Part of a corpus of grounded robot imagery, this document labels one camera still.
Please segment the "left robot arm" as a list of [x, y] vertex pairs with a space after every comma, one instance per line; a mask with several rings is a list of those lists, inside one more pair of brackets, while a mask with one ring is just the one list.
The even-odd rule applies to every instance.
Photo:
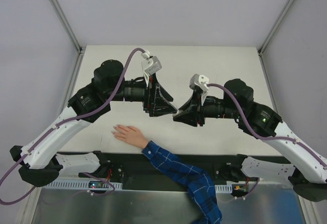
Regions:
[[101, 178], [109, 169], [109, 161], [101, 151], [63, 155], [59, 150], [77, 133], [111, 110], [110, 101], [141, 102], [150, 117], [177, 113], [173, 98], [152, 74], [149, 80], [138, 77], [126, 81], [121, 75], [123, 64], [106, 60], [94, 70], [91, 83], [79, 89], [68, 100], [59, 117], [43, 135], [26, 146], [15, 145], [10, 154], [19, 162], [21, 179], [35, 187], [46, 186], [58, 177]]

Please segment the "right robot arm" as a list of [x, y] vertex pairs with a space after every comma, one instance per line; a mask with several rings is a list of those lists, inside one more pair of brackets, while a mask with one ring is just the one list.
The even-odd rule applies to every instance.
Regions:
[[256, 103], [253, 89], [245, 82], [233, 79], [221, 86], [196, 74], [190, 88], [193, 94], [173, 117], [175, 122], [197, 127], [203, 126], [206, 118], [233, 119], [244, 133], [268, 144], [288, 160], [274, 163], [238, 155], [238, 163], [227, 169], [230, 180], [264, 179], [291, 187], [309, 201], [326, 200], [326, 158], [301, 140], [273, 109]]

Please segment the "blue plaid sleeve forearm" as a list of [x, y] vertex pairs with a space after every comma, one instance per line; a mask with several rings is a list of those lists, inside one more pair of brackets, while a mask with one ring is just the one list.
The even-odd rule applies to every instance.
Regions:
[[217, 204], [215, 185], [207, 171], [183, 162], [153, 141], [148, 142], [142, 154], [154, 168], [186, 188], [202, 212], [202, 217], [194, 223], [221, 223], [222, 212]]

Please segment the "person's hand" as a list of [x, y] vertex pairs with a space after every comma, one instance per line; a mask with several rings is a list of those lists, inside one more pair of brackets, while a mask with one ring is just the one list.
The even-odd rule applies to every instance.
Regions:
[[114, 130], [112, 131], [112, 134], [114, 137], [126, 144], [144, 149], [149, 143], [149, 140], [146, 139], [142, 132], [135, 127], [116, 125], [113, 128]]

